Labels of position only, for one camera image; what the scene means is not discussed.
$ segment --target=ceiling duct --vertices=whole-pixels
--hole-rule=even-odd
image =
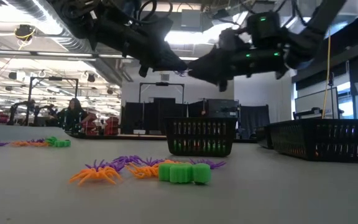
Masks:
[[[75,53],[91,53],[92,48],[88,40],[77,39],[60,19],[54,8],[46,0],[2,0],[24,14],[32,16],[37,21],[37,27],[46,34],[61,35],[62,38],[53,40]],[[121,85],[117,72],[112,71],[101,59],[85,62],[99,70],[103,78],[110,82]]]

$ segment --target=red chair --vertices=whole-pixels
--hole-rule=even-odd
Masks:
[[[118,118],[113,116],[106,120],[105,136],[118,135],[118,121]]]

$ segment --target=green object in basket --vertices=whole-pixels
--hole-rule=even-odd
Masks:
[[[195,164],[193,167],[193,180],[196,184],[206,184],[211,180],[211,168],[208,164]]]
[[[192,167],[193,166],[191,164],[173,164],[170,167],[170,182],[176,184],[186,184],[192,182]]]
[[[170,181],[170,168],[174,164],[160,164],[158,166],[158,179],[160,181]]]

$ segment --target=window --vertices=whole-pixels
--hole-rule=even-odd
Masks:
[[[353,100],[352,95],[350,94],[351,83],[346,82],[342,85],[338,85],[337,90],[339,109],[343,111],[343,114],[341,114],[341,119],[354,119]]]

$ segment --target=whiteboard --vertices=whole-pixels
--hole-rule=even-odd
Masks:
[[[302,111],[309,111],[314,107],[323,109],[324,108],[324,96],[325,96],[325,90],[295,99],[295,112],[299,113]],[[331,103],[332,102],[331,101],[331,89],[328,89],[325,118],[328,118],[328,119],[333,118],[333,115],[334,115],[334,119],[339,119],[338,93],[337,93],[336,87],[333,88],[333,100],[334,100],[334,108],[333,108],[333,104]]]

